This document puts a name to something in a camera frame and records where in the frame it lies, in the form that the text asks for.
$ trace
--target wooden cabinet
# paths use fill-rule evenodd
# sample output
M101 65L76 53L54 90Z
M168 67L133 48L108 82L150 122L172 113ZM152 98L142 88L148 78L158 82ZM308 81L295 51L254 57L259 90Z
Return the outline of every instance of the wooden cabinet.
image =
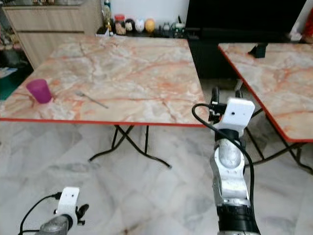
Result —
M16 31L80 31L84 32L78 9L7 10Z
M6 6L3 9L34 69L67 37L94 36L103 24L100 0L85 0L79 6Z
M35 68L45 61L64 40L73 35L77 33L19 33L24 49Z

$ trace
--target bottle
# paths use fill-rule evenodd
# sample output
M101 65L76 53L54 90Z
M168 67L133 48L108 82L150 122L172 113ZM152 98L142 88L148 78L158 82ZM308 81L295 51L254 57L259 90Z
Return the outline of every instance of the bottle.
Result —
M115 19L115 31L117 35L126 34L125 16L123 14L117 14L114 16Z
M111 25L111 3L110 0L103 1L102 14L104 18L104 25L109 30L111 36L112 25Z
M108 7L109 10L111 11L111 2L110 2L110 0L104 0L103 6L104 6L104 8Z

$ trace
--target jar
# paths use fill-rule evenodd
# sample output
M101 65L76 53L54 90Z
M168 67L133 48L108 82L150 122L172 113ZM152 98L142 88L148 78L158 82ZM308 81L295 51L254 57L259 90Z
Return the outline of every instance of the jar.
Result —
M126 34L125 16L118 14L114 16L115 19L115 31L118 35Z

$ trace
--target black device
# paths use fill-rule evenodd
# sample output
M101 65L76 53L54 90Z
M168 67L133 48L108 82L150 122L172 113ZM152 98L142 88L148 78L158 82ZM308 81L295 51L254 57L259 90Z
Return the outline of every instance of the black device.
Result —
M253 55L254 58L264 58L265 57L265 53L266 53L266 47L267 47L268 43L259 43L258 45L256 45L251 51L249 51L248 53L250 55Z

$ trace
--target black television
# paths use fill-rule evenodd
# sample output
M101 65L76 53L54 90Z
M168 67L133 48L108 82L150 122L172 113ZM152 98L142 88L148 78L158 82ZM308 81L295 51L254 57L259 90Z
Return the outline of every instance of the black television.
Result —
M201 36L290 32L306 0L190 0L186 28Z

